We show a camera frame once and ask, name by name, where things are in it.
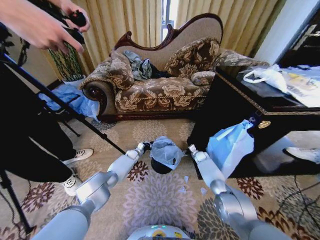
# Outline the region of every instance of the paper scrap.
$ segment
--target paper scrap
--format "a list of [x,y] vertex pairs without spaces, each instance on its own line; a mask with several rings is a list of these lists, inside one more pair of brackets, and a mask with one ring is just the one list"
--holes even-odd
[[186,193],[186,188],[184,186],[180,187],[180,189],[178,190],[180,193]]
[[189,180],[189,177],[188,176],[184,176],[184,181],[186,184],[188,184],[188,180]]
[[208,190],[203,188],[203,187],[200,189],[200,191],[201,191],[203,196],[206,195],[206,193],[208,192]]

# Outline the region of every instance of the human hand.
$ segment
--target human hand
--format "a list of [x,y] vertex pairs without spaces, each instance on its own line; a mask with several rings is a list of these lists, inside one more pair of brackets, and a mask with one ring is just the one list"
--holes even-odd
[[26,0],[1,0],[0,21],[37,48],[68,54],[67,42],[78,52],[84,51],[60,21]]
[[83,8],[81,8],[78,5],[74,4],[71,0],[62,0],[61,4],[60,4],[60,8],[68,16],[70,14],[72,14],[73,12],[75,12],[76,10],[79,10],[79,12],[81,12],[83,14],[83,16],[85,17],[86,24],[84,26],[79,27],[76,24],[74,24],[72,21],[70,21],[69,19],[66,19],[66,22],[69,25],[69,27],[76,28],[81,33],[87,32],[89,30],[89,28],[90,28],[90,20],[88,18],[87,12]]

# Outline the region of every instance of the carpet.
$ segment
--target carpet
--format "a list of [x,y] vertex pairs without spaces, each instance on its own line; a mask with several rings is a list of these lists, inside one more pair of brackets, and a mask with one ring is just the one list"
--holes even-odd
[[[92,124],[125,151],[136,148],[139,142],[153,141],[158,136],[168,136],[184,150],[194,125],[188,119],[133,120],[114,124],[93,121]],[[73,141],[74,148],[94,149],[92,157],[72,165],[83,181],[95,172],[106,171],[121,155],[80,122],[72,120],[71,126],[81,134],[76,137],[63,127]],[[314,144],[320,142],[319,132],[310,134],[316,140]],[[307,137],[300,135],[298,138],[306,141]],[[26,180],[13,174],[9,174],[9,177],[30,225],[36,226],[36,232],[61,210],[78,202],[75,197],[67,196],[58,183],[31,182],[28,193],[29,184]],[[227,183],[251,198],[259,219],[273,224],[293,239],[316,240],[320,239],[320,185],[302,193],[296,192],[297,186],[304,189],[319,181],[317,176],[303,175],[296,179],[294,176],[228,179]],[[8,197],[6,190],[2,189],[1,192]],[[127,178],[110,192],[108,203],[92,215],[86,240],[123,240],[135,229],[154,224],[177,226],[193,239],[238,239],[235,232],[218,218],[213,208],[214,195],[202,180],[198,180],[188,156],[181,160],[176,170],[160,175],[152,169],[147,152]],[[11,217],[8,205],[0,198],[0,240],[19,239],[21,224],[18,223],[17,213],[14,219],[17,225],[11,223]]]

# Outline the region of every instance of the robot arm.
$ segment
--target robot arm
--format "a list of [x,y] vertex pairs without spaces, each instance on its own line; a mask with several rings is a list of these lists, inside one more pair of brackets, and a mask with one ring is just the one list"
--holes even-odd
[[205,184],[215,194],[214,208],[222,221],[230,225],[242,240],[289,240],[276,227],[258,220],[254,205],[242,191],[228,186],[225,177],[206,152],[189,146]]
[[[115,160],[107,172],[97,172],[86,180],[76,190],[80,205],[70,206],[58,213],[33,240],[84,239],[90,226],[91,214],[106,204],[111,195],[109,189],[126,178],[146,149],[150,149],[150,145],[139,143],[135,150],[129,150],[125,155]],[[226,224],[235,230],[240,239],[290,239],[274,226],[258,220],[250,198],[225,183],[224,175],[206,152],[197,151],[194,145],[191,145],[189,150],[205,184],[215,194],[214,208],[216,212]],[[144,236],[146,229],[138,230]]]
[[80,205],[58,213],[33,240],[82,240],[90,226],[91,214],[102,208],[110,197],[109,189],[126,178],[148,144],[139,143],[134,150],[120,156],[107,172],[97,172],[76,189]]

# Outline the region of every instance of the wall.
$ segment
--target wall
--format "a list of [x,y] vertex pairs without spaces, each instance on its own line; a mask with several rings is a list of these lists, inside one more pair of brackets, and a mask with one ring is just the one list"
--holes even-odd
[[319,3],[320,0],[287,0],[254,58],[276,63]]
[[[8,41],[12,41],[14,46],[8,47],[7,50],[10,53],[10,57],[17,62],[22,44],[20,43],[20,38],[12,31],[10,32],[12,33],[12,37],[9,37]],[[57,79],[57,75],[51,68],[45,55],[42,53],[42,50],[33,46],[30,46],[30,48],[27,50],[27,61],[23,65],[23,68],[46,86],[53,83]],[[19,75],[18,77],[35,93],[39,91],[36,87],[28,83],[27,80],[23,79]]]

